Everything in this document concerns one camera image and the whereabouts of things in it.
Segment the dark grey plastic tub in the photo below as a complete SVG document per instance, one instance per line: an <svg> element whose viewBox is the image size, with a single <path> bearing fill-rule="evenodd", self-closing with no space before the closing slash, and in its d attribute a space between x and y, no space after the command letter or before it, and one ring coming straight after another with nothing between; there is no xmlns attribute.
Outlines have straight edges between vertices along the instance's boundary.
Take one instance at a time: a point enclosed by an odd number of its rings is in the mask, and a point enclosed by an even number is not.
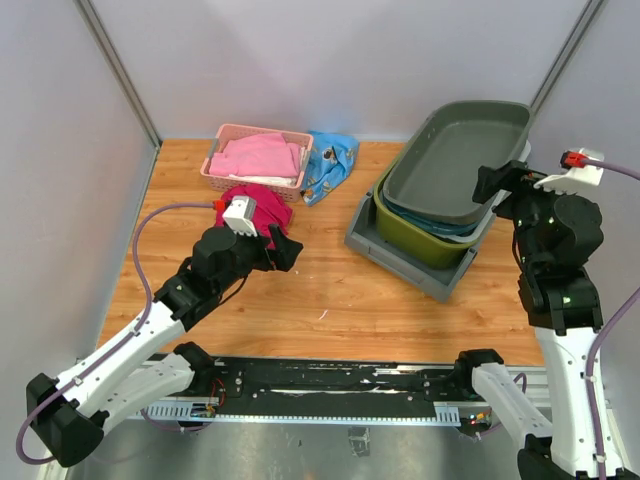
<svg viewBox="0 0 640 480"><path fill-rule="evenodd" d="M466 100L436 109L406 144L383 184L387 200L429 220L477 222L486 203L472 200L480 166L519 158L532 124L529 106Z"/></svg>

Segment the white perforated plastic basket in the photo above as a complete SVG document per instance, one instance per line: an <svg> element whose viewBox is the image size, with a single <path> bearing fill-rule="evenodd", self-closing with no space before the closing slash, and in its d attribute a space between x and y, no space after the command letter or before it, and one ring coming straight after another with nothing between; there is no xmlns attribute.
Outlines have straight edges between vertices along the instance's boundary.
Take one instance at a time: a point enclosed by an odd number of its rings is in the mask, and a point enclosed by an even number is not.
<svg viewBox="0 0 640 480"><path fill-rule="evenodd" d="M494 197L493 202L490 204L489 208L487 209L487 211L485 212L481 220L477 223L477 225L472 230L470 230L466 234L464 235L436 234L436 237L442 240L446 240L448 242L457 243L457 244L465 244L465 243L475 244L480 239L480 237L485 233L485 231L490 228L492 222L494 221L495 214L493 212L493 209L509 195L510 193L505 190L499 191Z"/></svg>

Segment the teal translucent perforated basket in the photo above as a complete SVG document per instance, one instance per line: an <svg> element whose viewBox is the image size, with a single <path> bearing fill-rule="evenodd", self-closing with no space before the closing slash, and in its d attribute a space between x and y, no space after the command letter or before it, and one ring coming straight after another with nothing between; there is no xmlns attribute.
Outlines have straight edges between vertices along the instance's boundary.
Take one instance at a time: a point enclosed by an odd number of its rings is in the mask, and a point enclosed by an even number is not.
<svg viewBox="0 0 640 480"><path fill-rule="evenodd" d="M426 217L413 213L408 209L395 205L391 201L387 200L384 194L380 195L380 199L388 210L414 226L432 234L467 236L470 235L471 232L479 225L479 221L471 224L456 225L442 221L429 220Z"/></svg>

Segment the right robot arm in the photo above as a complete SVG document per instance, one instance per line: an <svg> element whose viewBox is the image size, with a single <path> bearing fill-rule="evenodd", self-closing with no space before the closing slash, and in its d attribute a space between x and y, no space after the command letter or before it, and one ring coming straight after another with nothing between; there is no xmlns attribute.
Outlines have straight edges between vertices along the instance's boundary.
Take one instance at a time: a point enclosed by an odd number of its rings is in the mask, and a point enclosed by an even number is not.
<svg viewBox="0 0 640 480"><path fill-rule="evenodd" d="M545 417L491 349L456 361L455 392L480 397L518 448L523 479L636 479L611 436L601 380L600 347L630 309L629 298L609 321L585 265L604 240L602 214L591 200L559 186L559 175L519 161L482 166L473 193L484 203L508 196L495 213L512 221L519 297L541 347L551 402Z"/></svg>

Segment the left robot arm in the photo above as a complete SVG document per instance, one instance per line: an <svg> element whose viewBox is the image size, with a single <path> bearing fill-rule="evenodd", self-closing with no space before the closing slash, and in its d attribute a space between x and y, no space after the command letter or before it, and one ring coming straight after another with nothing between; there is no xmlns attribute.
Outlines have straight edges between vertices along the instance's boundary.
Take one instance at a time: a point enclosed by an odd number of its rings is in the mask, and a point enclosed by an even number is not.
<svg viewBox="0 0 640 480"><path fill-rule="evenodd" d="M26 386L27 417L49 460L74 466L132 413L170 393L200 396L214 383L205 352L181 346L149 372L139 366L160 347L191 330L237 294L254 270L289 271L303 249L276 225L264 237L211 227L177 272L152 293L144 309L107 343L72 367Z"/></svg>

